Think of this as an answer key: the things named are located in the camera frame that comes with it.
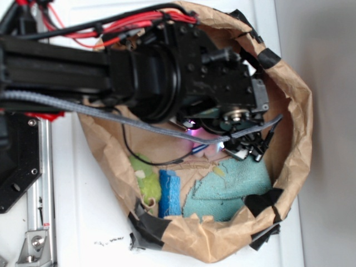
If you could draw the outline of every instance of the teal cloth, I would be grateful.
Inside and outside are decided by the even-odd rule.
[[[256,162],[253,157],[229,159],[218,167],[224,176],[210,172],[195,182],[183,207],[184,217],[196,213],[200,220],[212,215],[215,221],[229,221],[244,205],[245,196],[263,195],[272,189],[264,161]]]

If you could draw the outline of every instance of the metal screw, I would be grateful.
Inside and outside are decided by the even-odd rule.
[[[207,74],[207,67],[206,66],[202,66],[200,71],[204,74]]]
[[[192,72],[192,71],[195,70],[195,67],[194,67],[194,65],[193,65],[192,63],[189,63],[189,64],[187,65],[187,69]]]
[[[188,30],[187,30],[187,28],[185,26],[181,26],[179,28],[179,31],[180,31],[181,34],[186,34],[188,32]]]
[[[31,127],[36,126],[37,125],[37,121],[34,120],[34,119],[31,119],[31,120],[28,121],[28,125],[30,125]]]
[[[32,245],[34,248],[41,248],[45,244],[45,239],[39,235],[36,235],[32,238]]]
[[[34,262],[35,259],[36,258],[33,255],[29,255],[29,256],[26,257],[26,262],[27,263],[32,263],[32,262]]]
[[[198,29],[195,29],[193,31],[193,35],[194,35],[194,37],[199,37],[200,36],[200,31]]]

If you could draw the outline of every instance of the gray braided cable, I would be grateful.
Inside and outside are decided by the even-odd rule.
[[[77,112],[77,113],[81,113],[81,114],[85,114],[85,115],[89,115],[89,116],[93,116],[93,117],[97,117],[97,118],[103,118],[105,120],[111,120],[111,121],[119,122],[122,124],[130,125],[133,127],[141,128],[146,131],[151,131],[151,132],[162,134],[162,135],[169,135],[169,136],[173,136],[173,137],[177,137],[177,138],[181,138],[181,139],[186,139],[186,140],[204,144],[204,145],[212,145],[212,144],[217,144],[220,142],[226,142],[226,141],[230,140],[229,136],[220,136],[220,137],[217,137],[214,139],[206,140],[206,139],[202,139],[199,137],[190,136],[190,135],[187,135],[182,132],[152,126],[152,125],[149,125],[142,121],[133,120],[133,119],[130,119],[127,117],[123,117],[121,115],[116,115],[116,114],[109,113],[109,112],[106,112],[103,110],[99,110],[94,107],[80,105],[77,103],[62,100],[62,99],[52,97],[52,96],[42,95],[39,93],[33,93],[33,92],[27,92],[27,91],[17,91],[17,90],[7,90],[7,91],[3,91],[0,94],[0,99],[1,100],[18,100],[18,101],[35,102],[35,103],[39,103],[39,104],[46,105],[46,106],[52,106],[52,107],[58,108],[59,110],[73,111],[73,112]],[[247,134],[251,134],[253,132],[262,131],[263,129],[268,128],[268,127],[278,123],[281,119],[282,119],[282,115],[278,115],[273,120],[268,121],[261,126],[253,126],[251,128],[241,130],[239,132],[232,134],[231,137],[238,138],[238,137],[242,137]]]

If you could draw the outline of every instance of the black mounting plate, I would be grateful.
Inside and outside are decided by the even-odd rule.
[[[41,175],[39,121],[6,113],[9,146],[0,150],[0,214],[6,213]]]

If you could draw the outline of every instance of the blue sponge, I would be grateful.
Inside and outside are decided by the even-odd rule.
[[[159,202],[159,218],[169,215],[181,215],[180,208],[180,178],[175,171],[160,170],[162,197]]]

